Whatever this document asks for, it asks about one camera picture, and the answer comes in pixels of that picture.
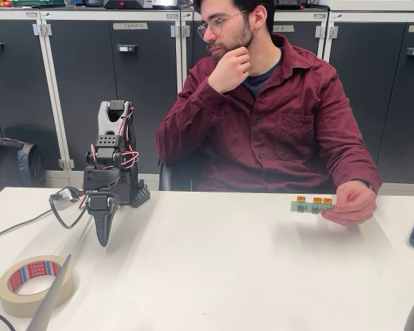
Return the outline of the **person's right hand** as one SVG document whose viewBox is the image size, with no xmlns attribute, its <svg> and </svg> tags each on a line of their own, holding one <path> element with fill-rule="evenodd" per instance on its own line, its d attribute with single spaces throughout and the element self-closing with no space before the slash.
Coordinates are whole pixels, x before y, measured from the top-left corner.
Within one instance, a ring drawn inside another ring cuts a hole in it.
<svg viewBox="0 0 414 331">
<path fill-rule="evenodd" d="M 250 55 L 245 47 L 227 52 L 208 78 L 209 85 L 220 94 L 234 90 L 249 75 Z"/>
</svg>

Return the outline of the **person's left hand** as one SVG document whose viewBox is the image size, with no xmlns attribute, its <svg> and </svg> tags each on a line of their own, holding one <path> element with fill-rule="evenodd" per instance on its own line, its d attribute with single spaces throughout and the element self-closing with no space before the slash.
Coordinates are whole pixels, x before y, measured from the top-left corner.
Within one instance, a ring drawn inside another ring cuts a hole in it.
<svg viewBox="0 0 414 331">
<path fill-rule="evenodd" d="M 363 181 L 353 180 L 337 187 L 335 204 L 322 216 L 340 225 L 354 225 L 370 219 L 376 207 L 376 194 Z"/>
</svg>

